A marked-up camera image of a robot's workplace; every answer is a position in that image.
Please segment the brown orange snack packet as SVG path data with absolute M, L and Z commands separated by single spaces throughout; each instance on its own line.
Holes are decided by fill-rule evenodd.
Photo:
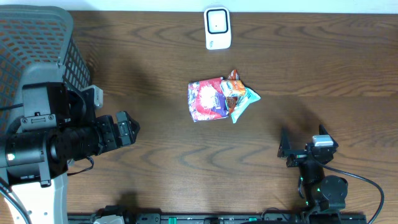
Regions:
M 237 70 L 233 70 L 227 77 L 228 80 L 239 80 L 239 74 Z M 228 105 L 228 110 L 229 114 L 231 114 L 234 111 L 234 108 L 236 106 L 238 98 L 237 97 L 227 97 L 227 105 Z

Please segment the red purple snack bag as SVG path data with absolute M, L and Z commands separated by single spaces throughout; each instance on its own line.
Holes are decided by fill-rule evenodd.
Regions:
M 226 97 L 221 90 L 223 77 L 188 84 L 188 109 L 194 122 L 228 117 Z

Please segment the teal snack packet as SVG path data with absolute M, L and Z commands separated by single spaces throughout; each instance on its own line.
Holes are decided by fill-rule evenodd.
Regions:
M 237 100 L 236 106 L 231 113 L 233 123 L 236 123 L 239 117 L 244 113 L 246 108 L 251 104 L 259 101 L 261 97 L 252 89 L 246 88 L 246 93 L 240 96 Z

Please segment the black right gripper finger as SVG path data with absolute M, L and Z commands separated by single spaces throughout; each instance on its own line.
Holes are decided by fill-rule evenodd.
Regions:
M 320 124 L 318 127 L 319 136 L 321 140 L 332 140 L 333 138 L 329 135 L 328 131 L 324 127 L 324 125 Z
M 279 149 L 277 152 L 277 157 L 279 157 L 279 158 L 288 157 L 290 154 L 290 151 L 291 151 L 291 146 L 290 146 L 287 130 L 285 128 L 282 128 L 281 134 L 280 134 L 280 144 L 279 144 Z

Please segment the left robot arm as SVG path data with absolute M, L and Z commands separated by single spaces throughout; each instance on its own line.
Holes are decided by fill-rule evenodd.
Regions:
M 45 82 L 22 87 L 23 114 L 1 136 L 1 194 L 15 223 L 67 223 L 68 161 L 136 142 L 126 111 L 95 115 L 96 86 Z

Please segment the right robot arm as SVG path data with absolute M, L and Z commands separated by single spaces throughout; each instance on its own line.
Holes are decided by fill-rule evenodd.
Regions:
M 338 143 L 319 125 L 319 134 L 303 149 L 293 149 L 286 129 L 281 131 L 277 157 L 287 167 L 300 171 L 298 192 L 307 207 L 300 214 L 302 223 L 340 223 L 339 211 L 346 207 L 348 182 L 342 177 L 325 175 L 324 166 L 333 160 Z

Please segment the orange white snack packet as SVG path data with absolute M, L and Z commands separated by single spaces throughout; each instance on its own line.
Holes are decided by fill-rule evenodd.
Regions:
M 246 89 L 240 80 L 223 80 L 220 84 L 225 97 L 240 97 L 246 94 Z

